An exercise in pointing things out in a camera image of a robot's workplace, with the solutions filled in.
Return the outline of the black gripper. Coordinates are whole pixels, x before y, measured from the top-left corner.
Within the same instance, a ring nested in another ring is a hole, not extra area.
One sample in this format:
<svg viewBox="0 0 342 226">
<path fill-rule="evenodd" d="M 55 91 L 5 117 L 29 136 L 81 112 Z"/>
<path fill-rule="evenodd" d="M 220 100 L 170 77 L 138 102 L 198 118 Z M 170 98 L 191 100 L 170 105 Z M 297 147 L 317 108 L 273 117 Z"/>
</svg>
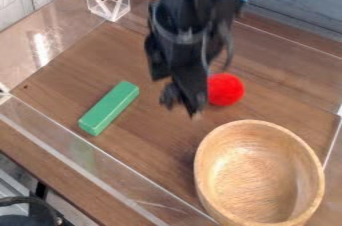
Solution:
<svg viewBox="0 0 342 226">
<path fill-rule="evenodd" d="M 168 110 L 183 102 L 190 116 L 203 111 L 208 103 L 211 62 L 223 48 L 227 48 L 224 68 L 232 59 L 234 18 L 235 8 L 228 2 L 200 7 L 162 1 L 150 4 L 144 49 L 152 80 L 171 78 L 159 97 Z"/>
</svg>

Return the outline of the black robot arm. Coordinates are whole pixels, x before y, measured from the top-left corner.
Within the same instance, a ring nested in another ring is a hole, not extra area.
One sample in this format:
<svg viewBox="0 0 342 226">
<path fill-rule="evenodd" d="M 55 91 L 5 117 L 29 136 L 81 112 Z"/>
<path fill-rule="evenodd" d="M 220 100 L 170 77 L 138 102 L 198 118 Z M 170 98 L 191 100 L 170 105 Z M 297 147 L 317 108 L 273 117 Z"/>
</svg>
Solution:
<svg viewBox="0 0 342 226">
<path fill-rule="evenodd" d="M 234 56 L 232 22 L 247 0 L 156 0 L 148 5 L 144 49 L 151 78 L 170 78 L 159 103 L 194 115 L 208 103 L 210 64 L 220 52 Z"/>
</svg>

